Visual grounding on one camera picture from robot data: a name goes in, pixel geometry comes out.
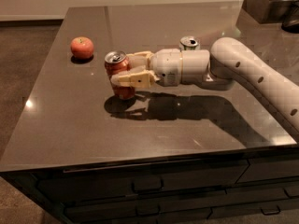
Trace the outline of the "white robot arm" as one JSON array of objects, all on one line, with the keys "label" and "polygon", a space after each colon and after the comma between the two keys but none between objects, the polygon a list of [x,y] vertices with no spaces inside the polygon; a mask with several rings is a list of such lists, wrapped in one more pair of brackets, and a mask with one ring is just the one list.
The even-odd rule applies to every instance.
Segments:
[{"label": "white robot arm", "polygon": [[128,56],[131,69],[111,77],[118,87],[196,85],[227,90],[233,81],[247,89],[292,136],[299,136],[299,87],[264,63],[241,42],[222,37],[206,49],[162,49]]}]

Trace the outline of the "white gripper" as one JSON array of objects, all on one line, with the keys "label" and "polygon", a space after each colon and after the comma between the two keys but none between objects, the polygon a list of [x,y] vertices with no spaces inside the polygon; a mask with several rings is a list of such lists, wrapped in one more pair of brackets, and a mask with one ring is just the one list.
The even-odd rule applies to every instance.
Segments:
[{"label": "white gripper", "polygon": [[164,87],[180,84],[182,61],[179,49],[161,49],[154,55],[151,51],[139,51],[127,57],[133,69],[113,75],[110,81],[114,85],[150,88],[158,78],[158,84]]}]

